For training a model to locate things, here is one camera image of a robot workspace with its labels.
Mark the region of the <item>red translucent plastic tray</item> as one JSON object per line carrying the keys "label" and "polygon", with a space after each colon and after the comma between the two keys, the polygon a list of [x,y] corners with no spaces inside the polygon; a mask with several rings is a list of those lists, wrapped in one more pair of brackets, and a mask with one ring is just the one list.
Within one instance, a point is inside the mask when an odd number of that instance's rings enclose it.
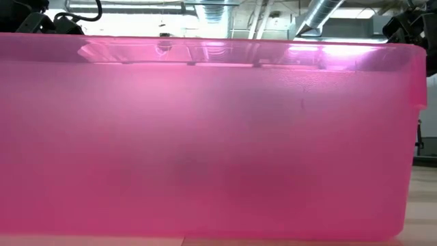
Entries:
{"label": "red translucent plastic tray", "polygon": [[425,50],[0,33],[0,234],[379,241]]}

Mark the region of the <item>silver horizontal ceiling pipe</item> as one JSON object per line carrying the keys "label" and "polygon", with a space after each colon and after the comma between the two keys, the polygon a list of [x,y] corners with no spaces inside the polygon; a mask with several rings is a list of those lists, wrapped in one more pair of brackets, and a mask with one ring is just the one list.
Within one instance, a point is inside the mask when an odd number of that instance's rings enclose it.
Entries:
{"label": "silver horizontal ceiling pipe", "polygon": [[[172,14],[196,16],[196,10],[191,5],[181,1],[176,2],[128,2],[102,0],[103,14]],[[72,13],[97,14],[98,6],[91,0],[67,0],[67,11]]]}

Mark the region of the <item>black floor stand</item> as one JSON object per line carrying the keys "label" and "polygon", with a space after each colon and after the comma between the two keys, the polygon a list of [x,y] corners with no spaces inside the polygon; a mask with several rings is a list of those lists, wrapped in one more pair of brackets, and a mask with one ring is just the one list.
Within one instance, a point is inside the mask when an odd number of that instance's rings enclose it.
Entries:
{"label": "black floor stand", "polygon": [[420,156],[421,155],[421,151],[424,148],[424,143],[423,143],[423,138],[422,138],[422,133],[421,133],[421,120],[418,120],[418,124],[417,124],[417,140],[415,142],[415,147],[416,147],[416,155]]}

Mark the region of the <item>silver spiral round duct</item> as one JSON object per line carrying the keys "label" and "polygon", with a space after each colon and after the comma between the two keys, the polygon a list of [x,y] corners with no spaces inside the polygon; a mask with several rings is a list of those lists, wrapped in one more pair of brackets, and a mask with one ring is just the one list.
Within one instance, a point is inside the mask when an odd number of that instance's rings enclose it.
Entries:
{"label": "silver spiral round duct", "polygon": [[198,0],[194,7],[201,23],[228,25],[236,5],[233,0]]}
{"label": "silver spiral round duct", "polygon": [[311,0],[308,10],[296,20],[295,36],[320,37],[332,14],[345,0]]}

